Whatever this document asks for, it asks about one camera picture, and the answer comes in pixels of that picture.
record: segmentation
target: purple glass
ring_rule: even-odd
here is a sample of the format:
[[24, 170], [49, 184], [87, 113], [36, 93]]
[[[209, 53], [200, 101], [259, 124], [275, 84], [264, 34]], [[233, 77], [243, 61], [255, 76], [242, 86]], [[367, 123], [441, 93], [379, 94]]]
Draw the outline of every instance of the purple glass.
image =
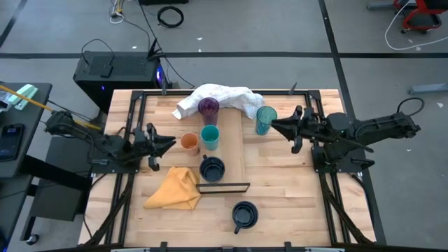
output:
[[197, 110], [202, 115], [204, 126], [218, 123], [219, 102], [211, 97], [203, 98], [197, 105]]

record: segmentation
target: white cloth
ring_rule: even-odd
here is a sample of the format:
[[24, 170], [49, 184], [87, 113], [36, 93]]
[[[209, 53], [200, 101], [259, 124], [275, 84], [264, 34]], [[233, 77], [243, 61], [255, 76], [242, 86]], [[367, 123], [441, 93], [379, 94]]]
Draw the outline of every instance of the white cloth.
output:
[[265, 105], [260, 94], [254, 94], [247, 87], [226, 87], [217, 84], [203, 84], [190, 96], [177, 104], [173, 116], [182, 119], [197, 112], [197, 105], [206, 97], [213, 97], [219, 102], [220, 108], [236, 108], [246, 112], [246, 116], [254, 119], [257, 110]]

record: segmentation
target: concrete floor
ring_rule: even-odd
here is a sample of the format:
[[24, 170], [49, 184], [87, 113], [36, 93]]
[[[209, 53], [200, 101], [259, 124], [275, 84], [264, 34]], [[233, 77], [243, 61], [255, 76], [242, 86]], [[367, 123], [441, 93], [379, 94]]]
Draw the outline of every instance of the concrete floor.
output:
[[[0, 31], [6, 27], [19, 0], [0, 1]], [[384, 42], [384, 31], [393, 11], [370, 12], [366, 0], [326, 0], [340, 53], [394, 53]], [[0, 53], [79, 53], [84, 43], [103, 39], [112, 49], [145, 51], [145, 34], [129, 24], [110, 24], [109, 0], [28, 1]], [[190, 0], [179, 8], [185, 22], [178, 29], [157, 26], [150, 15], [165, 52], [316, 52], [330, 46], [317, 0]], [[159, 6], [147, 9], [156, 13]], [[139, 7], [125, 2], [127, 19], [146, 28]], [[448, 21], [448, 15], [442, 15]], [[394, 46], [411, 46], [448, 35], [448, 25], [426, 36], [399, 33], [391, 28]], [[105, 50], [100, 43], [88, 50]], [[446, 53], [448, 43], [402, 53]], [[9, 82], [49, 82], [50, 99], [93, 117], [98, 108], [77, 87], [72, 76], [77, 59], [0, 59], [0, 79]], [[176, 70], [191, 83], [217, 83], [250, 88], [340, 88], [332, 58], [176, 58]], [[411, 85], [439, 83], [448, 79], [448, 59], [342, 59], [347, 85], [359, 119], [395, 112], [399, 101], [409, 97]], [[169, 77], [186, 85], [169, 70]], [[448, 96], [425, 94], [426, 108], [414, 116], [422, 131], [413, 139], [387, 140], [368, 155], [374, 192], [387, 243], [399, 246], [448, 248], [448, 170], [445, 155], [448, 136], [444, 129]], [[406, 111], [414, 109], [410, 104]], [[44, 159], [50, 136], [39, 128], [29, 153]], [[75, 246], [82, 218], [75, 222], [38, 219], [34, 232], [41, 240], [34, 246], [18, 241], [31, 200], [27, 200], [17, 224], [10, 251], [40, 251]]]

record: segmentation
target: black stand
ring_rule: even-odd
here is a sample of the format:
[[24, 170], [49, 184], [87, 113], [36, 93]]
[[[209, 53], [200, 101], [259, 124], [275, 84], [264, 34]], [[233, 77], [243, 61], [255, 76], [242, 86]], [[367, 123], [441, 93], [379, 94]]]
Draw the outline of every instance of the black stand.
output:
[[88, 178], [60, 169], [29, 155], [23, 160], [20, 173], [30, 174], [83, 192], [88, 192], [91, 184]]

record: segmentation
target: black mug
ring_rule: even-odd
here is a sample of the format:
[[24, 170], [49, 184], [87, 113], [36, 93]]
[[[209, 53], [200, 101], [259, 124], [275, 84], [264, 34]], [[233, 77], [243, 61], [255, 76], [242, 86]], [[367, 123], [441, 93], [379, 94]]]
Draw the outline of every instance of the black mug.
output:
[[232, 219], [237, 228], [234, 233], [238, 234], [240, 228], [252, 228], [258, 221], [258, 210], [250, 202], [239, 202], [233, 207]]
[[204, 160], [201, 162], [199, 172], [205, 181], [216, 183], [220, 181], [225, 172], [224, 162], [217, 157], [202, 156]]

